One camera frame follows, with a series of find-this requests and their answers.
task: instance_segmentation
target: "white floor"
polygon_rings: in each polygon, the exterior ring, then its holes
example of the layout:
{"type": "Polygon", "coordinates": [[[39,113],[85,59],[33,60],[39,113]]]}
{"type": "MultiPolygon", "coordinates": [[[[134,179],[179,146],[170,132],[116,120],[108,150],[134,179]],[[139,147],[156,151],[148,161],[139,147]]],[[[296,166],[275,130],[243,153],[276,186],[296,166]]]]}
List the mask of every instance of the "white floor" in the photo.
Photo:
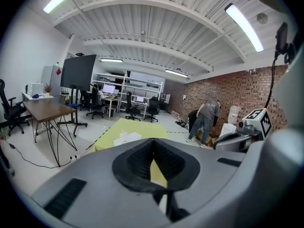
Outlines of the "white floor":
{"type": "MultiPolygon", "coordinates": [[[[108,118],[104,115],[102,119],[100,116],[95,116],[92,120],[90,116],[86,116],[87,111],[78,112],[78,121],[83,123],[88,123],[88,127],[79,126],[76,132],[77,137],[72,136],[74,126],[69,125],[69,131],[71,133],[72,139],[77,147],[75,151],[70,145],[59,137],[59,162],[61,165],[66,164],[70,161],[70,156],[75,154],[83,156],[92,152],[93,148],[86,150],[96,139],[99,138],[102,133],[104,133],[109,127],[111,127],[119,118],[124,118],[125,113],[114,113],[114,117],[108,118]]],[[[161,124],[168,132],[168,136],[171,140],[176,142],[186,143],[186,138],[188,136],[188,130],[179,126],[175,123],[177,119],[170,115],[169,113],[164,113],[162,110],[160,114],[156,116],[159,120],[158,123],[153,121],[154,124],[161,124]]],[[[65,125],[60,127],[66,136],[68,132],[65,125]]],[[[37,143],[34,142],[32,126],[24,125],[24,134],[21,134],[19,129],[13,130],[11,137],[7,138],[7,142],[13,144],[23,155],[26,160],[29,160],[37,165],[44,165],[48,167],[57,166],[54,155],[51,151],[47,132],[41,133],[37,136],[37,143]]],[[[57,146],[57,133],[52,131],[53,143],[57,146]]],[[[193,146],[199,147],[199,141],[193,141],[190,143],[193,146]]],[[[26,194],[32,195],[33,192],[46,180],[60,172],[64,167],[61,168],[45,168],[38,167],[22,159],[21,155],[14,149],[12,149],[6,142],[1,140],[1,147],[15,170],[15,176],[12,177],[12,181],[23,190],[26,194]]]]}

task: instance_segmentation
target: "white desk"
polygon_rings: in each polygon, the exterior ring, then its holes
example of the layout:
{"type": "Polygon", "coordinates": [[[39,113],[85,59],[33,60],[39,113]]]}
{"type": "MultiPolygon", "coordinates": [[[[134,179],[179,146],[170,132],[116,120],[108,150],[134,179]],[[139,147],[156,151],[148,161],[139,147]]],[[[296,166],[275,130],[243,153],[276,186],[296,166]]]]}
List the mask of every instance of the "white desk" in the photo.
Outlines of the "white desk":
{"type": "Polygon", "coordinates": [[[110,107],[109,107],[109,117],[111,117],[111,109],[112,109],[112,101],[118,101],[118,103],[117,103],[117,112],[119,111],[119,100],[120,100],[120,98],[102,98],[101,99],[102,101],[109,101],[110,102],[110,107]]]}
{"type": "Polygon", "coordinates": [[[146,110],[147,110],[148,103],[139,103],[139,102],[136,102],[136,101],[131,101],[131,103],[132,104],[144,105],[143,117],[146,115],[146,110]]]}
{"type": "Polygon", "coordinates": [[[38,101],[38,100],[44,100],[44,99],[51,99],[54,98],[53,96],[47,96],[45,93],[43,93],[43,95],[40,95],[39,98],[32,98],[29,94],[26,94],[25,92],[22,92],[22,94],[24,95],[24,97],[26,98],[26,100],[28,101],[38,101]]]}

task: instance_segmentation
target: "black hanging cable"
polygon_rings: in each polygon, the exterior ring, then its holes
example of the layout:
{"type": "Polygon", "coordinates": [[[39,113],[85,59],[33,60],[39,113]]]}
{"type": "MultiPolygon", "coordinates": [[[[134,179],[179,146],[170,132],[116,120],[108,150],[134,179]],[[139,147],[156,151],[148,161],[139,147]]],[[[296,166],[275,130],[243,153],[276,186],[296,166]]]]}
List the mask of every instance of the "black hanging cable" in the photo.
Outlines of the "black hanging cable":
{"type": "Polygon", "coordinates": [[[271,98],[271,94],[272,94],[272,88],[274,86],[274,81],[275,81],[275,67],[276,67],[276,57],[272,63],[272,68],[271,68],[271,84],[270,84],[270,90],[269,90],[269,95],[268,95],[268,99],[267,99],[267,102],[264,106],[264,108],[267,108],[268,107],[268,104],[269,104],[269,101],[270,101],[270,98],[271,98]]]}
{"type": "MultiPolygon", "coordinates": [[[[36,166],[39,166],[39,167],[45,167],[45,168],[49,168],[49,169],[53,169],[53,168],[59,167],[59,166],[48,167],[48,166],[44,166],[44,165],[37,165],[37,164],[35,164],[35,163],[33,163],[33,162],[30,162],[30,161],[24,159],[22,153],[21,153],[13,144],[11,144],[11,143],[9,143],[9,142],[7,142],[7,143],[9,144],[9,146],[10,146],[12,149],[17,150],[17,152],[21,155],[22,159],[25,160],[26,162],[29,162],[29,163],[31,163],[31,164],[33,164],[33,165],[36,165],[36,166]]],[[[60,167],[61,167],[61,166],[68,165],[69,163],[71,163],[71,161],[72,161],[72,159],[70,159],[70,162],[68,162],[67,164],[60,165],[60,167]]]]}

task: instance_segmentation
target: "gray t-shirt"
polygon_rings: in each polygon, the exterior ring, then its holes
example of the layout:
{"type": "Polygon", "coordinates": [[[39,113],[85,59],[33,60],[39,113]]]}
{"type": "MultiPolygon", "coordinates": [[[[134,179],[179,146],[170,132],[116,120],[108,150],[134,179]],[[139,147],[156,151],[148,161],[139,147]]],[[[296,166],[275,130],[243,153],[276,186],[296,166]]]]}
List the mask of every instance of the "gray t-shirt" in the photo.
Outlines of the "gray t-shirt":
{"type": "Polygon", "coordinates": [[[199,113],[212,120],[214,118],[214,115],[219,116],[219,106],[214,100],[208,100],[199,113]]]}

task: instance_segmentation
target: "yellow-green table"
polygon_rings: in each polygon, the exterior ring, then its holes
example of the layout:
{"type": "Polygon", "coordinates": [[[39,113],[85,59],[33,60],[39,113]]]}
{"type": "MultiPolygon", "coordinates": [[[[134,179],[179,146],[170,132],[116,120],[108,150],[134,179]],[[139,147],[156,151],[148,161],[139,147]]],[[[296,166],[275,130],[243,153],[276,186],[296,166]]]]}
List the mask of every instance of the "yellow-green table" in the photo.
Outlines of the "yellow-green table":
{"type": "MultiPolygon", "coordinates": [[[[114,140],[119,139],[120,133],[133,132],[142,136],[142,139],[162,138],[169,139],[164,127],[157,123],[146,123],[127,119],[119,119],[108,131],[106,131],[94,144],[94,151],[100,151],[114,147],[114,140]]],[[[156,162],[151,164],[151,181],[167,187],[167,181],[159,170],[156,162]]]]}

